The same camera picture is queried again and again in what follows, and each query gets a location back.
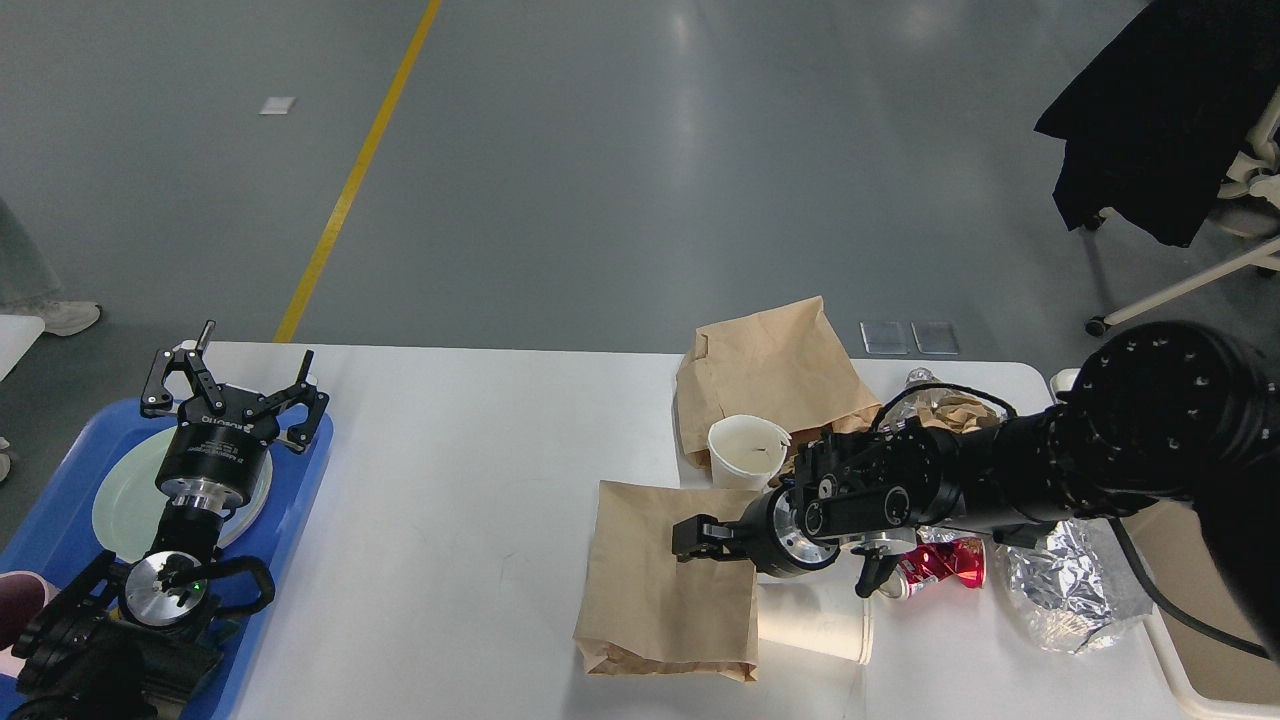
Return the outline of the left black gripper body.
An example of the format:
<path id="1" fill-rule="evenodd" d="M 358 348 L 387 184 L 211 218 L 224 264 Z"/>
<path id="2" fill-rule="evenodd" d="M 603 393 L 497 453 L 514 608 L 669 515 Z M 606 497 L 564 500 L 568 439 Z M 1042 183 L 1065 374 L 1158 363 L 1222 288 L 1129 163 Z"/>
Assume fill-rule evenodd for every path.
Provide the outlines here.
<path id="1" fill-rule="evenodd" d="M 280 429 L 275 416 L 230 400 L 223 415 L 204 398 L 189 398 L 177 411 L 175 433 L 154 484 L 174 506 L 237 511 L 253 501 L 268 460 L 268 448 Z"/>

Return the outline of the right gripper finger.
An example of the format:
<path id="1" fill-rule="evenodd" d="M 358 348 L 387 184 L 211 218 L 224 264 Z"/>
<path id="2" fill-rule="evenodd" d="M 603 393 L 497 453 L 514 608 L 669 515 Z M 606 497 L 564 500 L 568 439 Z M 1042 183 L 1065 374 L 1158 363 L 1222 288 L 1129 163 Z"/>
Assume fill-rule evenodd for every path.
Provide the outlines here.
<path id="1" fill-rule="evenodd" d="M 678 562 L 695 559 L 718 562 L 749 560 L 742 528 L 736 521 L 721 521 L 708 514 L 698 514 L 673 524 L 671 553 Z"/>

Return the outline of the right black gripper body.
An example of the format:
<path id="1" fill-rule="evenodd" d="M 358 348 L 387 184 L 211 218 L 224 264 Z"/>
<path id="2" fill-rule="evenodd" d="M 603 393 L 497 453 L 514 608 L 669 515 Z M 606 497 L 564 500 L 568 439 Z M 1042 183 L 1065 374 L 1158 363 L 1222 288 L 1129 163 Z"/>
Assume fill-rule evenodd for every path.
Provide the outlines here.
<path id="1" fill-rule="evenodd" d="M 832 566 L 838 547 L 809 539 L 796 519 L 787 488 L 753 500 L 739 519 L 740 546 L 756 573 L 790 579 Z"/>

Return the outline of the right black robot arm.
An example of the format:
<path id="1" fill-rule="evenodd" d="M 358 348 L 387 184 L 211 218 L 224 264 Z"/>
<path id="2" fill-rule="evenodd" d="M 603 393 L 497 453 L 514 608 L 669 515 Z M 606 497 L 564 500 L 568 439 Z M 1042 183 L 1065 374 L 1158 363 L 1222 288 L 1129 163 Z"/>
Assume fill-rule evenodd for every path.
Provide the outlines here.
<path id="1" fill-rule="evenodd" d="M 771 577 L 864 559 L 865 598 L 908 551 L 901 532 L 940 527 L 1032 547 L 1057 521 L 1108 521 L 1146 593 L 1170 618 L 1277 660 L 1277 574 L 1254 569 L 1277 534 L 1277 363 L 1207 325 L 1152 322 L 1114 336 L 1042 413 L 955 433 L 918 419 L 823 430 L 778 489 L 722 521 L 676 523 L 672 555 L 749 561 Z M 1189 507 L 1257 642 L 1176 609 L 1140 568 L 1124 518 L 1160 502 Z"/>

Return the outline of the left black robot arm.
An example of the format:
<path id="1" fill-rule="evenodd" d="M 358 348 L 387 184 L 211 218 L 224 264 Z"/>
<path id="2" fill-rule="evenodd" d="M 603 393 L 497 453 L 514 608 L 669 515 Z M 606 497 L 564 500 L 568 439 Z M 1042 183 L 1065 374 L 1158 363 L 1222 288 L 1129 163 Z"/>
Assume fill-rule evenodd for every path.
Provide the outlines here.
<path id="1" fill-rule="evenodd" d="M 333 438 L 311 377 L 218 380 L 197 340 L 156 351 L 137 409 L 81 432 L 4 571 L 58 588 L 8 646 L 5 719 L 225 719 L 308 519 Z"/>

